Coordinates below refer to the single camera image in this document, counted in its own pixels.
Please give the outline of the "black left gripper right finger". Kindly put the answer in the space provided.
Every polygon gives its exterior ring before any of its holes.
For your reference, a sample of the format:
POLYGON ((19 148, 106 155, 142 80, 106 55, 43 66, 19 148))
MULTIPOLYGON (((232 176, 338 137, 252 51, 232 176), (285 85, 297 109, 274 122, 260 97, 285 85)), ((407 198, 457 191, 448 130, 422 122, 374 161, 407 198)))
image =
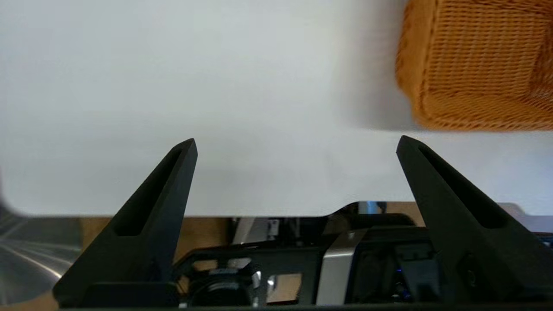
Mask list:
POLYGON ((426 144, 396 154, 458 302, 552 301, 552 249, 426 144))

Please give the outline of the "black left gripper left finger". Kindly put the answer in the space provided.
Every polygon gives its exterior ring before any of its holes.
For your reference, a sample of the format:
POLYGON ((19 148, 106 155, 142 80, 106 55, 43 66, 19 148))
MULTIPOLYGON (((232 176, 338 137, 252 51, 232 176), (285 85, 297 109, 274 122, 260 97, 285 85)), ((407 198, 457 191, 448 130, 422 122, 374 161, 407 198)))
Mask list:
POLYGON ((176 144, 53 289, 60 308, 177 308, 173 260, 198 158, 176 144))

